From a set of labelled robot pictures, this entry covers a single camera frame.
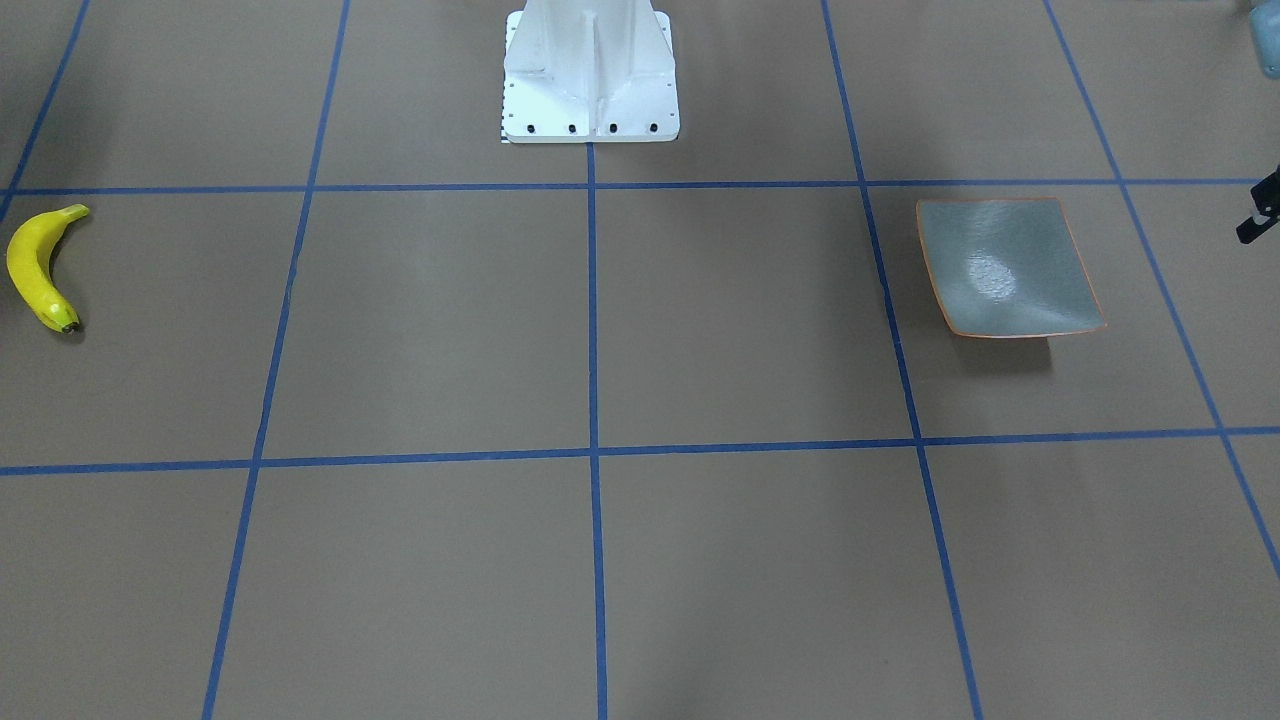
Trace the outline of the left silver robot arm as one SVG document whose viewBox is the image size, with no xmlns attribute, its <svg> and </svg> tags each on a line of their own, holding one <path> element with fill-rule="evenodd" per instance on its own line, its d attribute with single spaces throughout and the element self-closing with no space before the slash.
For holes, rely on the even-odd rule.
<svg viewBox="0 0 1280 720">
<path fill-rule="evenodd" d="M 1263 76 L 1279 78 L 1279 1 L 1252 1 L 1248 14 L 1251 37 Z M 1251 215 L 1236 228 L 1236 238 L 1248 245 L 1279 220 L 1279 167 L 1251 188 Z"/>
</svg>

